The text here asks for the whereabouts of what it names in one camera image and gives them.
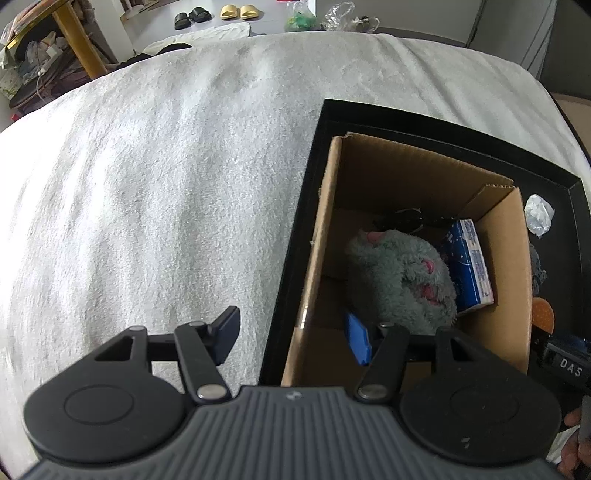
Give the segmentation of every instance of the human hand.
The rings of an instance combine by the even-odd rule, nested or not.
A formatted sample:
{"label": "human hand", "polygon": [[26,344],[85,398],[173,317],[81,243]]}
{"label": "human hand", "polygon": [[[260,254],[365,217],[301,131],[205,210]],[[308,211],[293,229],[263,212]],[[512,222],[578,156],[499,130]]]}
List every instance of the human hand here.
{"label": "human hand", "polygon": [[[564,417],[564,424],[567,427],[574,427],[581,422],[581,408],[573,410]],[[591,467],[591,442],[586,440],[579,444],[579,431],[576,430],[566,441],[560,451],[561,462],[558,471],[567,478],[574,479],[574,471],[583,462]]]}

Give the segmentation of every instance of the black slipper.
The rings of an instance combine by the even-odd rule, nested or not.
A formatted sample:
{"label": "black slipper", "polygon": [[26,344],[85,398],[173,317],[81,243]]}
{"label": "black slipper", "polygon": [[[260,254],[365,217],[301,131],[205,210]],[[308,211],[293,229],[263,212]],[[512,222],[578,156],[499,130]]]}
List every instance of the black slipper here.
{"label": "black slipper", "polygon": [[175,30],[182,30],[184,28],[190,27],[191,21],[189,20],[186,13],[181,12],[176,17],[174,17],[174,29]]}
{"label": "black slipper", "polygon": [[191,13],[189,13],[189,18],[196,23],[201,23],[211,20],[212,15],[202,7],[195,7],[191,10]]}

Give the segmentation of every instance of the gray plush toy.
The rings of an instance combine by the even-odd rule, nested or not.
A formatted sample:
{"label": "gray plush toy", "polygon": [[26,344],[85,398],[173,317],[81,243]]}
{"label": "gray plush toy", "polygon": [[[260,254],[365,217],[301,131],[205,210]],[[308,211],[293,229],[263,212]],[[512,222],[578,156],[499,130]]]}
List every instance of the gray plush toy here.
{"label": "gray plush toy", "polygon": [[346,255],[349,301],[364,322],[393,322],[421,335],[453,323],[456,290],[425,240],[397,230],[359,232]]}

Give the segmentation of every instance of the table leg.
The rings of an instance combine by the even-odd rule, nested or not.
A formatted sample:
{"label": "table leg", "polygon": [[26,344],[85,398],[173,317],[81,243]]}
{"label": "table leg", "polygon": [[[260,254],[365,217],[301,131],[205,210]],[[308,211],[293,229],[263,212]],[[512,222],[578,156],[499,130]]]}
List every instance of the table leg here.
{"label": "table leg", "polygon": [[52,15],[88,76],[94,80],[106,75],[107,69],[93,48],[71,3],[66,2]]}

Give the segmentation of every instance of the ribbed gray surface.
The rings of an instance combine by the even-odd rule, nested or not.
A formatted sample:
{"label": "ribbed gray surface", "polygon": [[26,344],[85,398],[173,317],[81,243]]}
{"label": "ribbed gray surface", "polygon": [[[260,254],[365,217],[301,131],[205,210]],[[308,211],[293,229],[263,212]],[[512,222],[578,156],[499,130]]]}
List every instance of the ribbed gray surface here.
{"label": "ribbed gray surface", "polygon": [[143,460],[92,470],[43,461],[24,478],[543,480],[562,476],[543,460],[496,470],[442,460],[410,441],[387,408],[356,403],[341,388],[243,387],[229,403],[198,408],[179,437]]}

